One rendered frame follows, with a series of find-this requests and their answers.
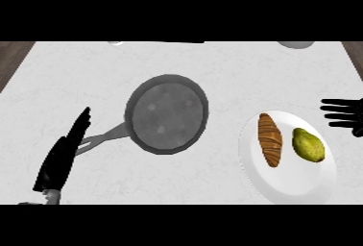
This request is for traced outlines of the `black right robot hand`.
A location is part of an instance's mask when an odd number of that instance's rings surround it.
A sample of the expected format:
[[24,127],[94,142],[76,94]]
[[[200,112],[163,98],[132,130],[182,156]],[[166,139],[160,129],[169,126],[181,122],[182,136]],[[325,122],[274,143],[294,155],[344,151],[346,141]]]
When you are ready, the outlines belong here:
[[352,129],[356,137],[363,137],[363,98],[322,99],[324,117],[331,120],[333,128]]

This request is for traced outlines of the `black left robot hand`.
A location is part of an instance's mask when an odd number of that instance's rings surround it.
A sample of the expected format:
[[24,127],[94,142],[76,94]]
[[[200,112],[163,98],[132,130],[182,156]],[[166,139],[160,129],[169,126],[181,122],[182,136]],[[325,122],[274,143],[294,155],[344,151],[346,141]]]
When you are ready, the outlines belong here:
[[79,146],[85,139],[88,128],[92,124],[91,108],[82,112],[67,136],[63,136],[43,161],[33,190],[63,190],[66,185]]

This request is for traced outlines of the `white plate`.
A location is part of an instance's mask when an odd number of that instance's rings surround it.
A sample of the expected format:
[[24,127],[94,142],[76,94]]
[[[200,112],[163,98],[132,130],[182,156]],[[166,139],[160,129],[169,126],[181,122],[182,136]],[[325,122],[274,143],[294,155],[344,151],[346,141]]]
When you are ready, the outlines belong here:
[[[240,137],[240,159],[250,183],[274,204],[325,204],[337,184],[337,164],[330,145],[311,123],[287,111],[266,111],[282,133],[282,155],[271,167],[259,141],[260,113],[247,121]],[[293,148],[293,131],[303,128],[322,141],[325,160],[305,160]]]

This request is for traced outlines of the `grey frying pan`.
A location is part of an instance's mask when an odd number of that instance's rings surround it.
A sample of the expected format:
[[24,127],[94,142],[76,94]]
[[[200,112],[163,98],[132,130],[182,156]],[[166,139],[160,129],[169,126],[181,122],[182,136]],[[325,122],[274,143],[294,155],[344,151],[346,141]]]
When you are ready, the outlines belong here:
[[86,137],[77,155],[125,137],[156,155],[173,155],[200,140],[207,119],[209,101],[200,85],[182,75],[160,75],[130,95],[126,122],[105,134]]

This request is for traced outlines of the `brown croissant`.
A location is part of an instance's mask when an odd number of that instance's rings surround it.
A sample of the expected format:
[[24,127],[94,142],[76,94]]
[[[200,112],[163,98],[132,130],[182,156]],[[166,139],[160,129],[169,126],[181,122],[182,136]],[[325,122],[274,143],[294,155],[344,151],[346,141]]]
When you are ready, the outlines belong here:
[[259,118],[259,141],[268,164],[272,168],[280,166],[282,154],[282,133],[268,113]]

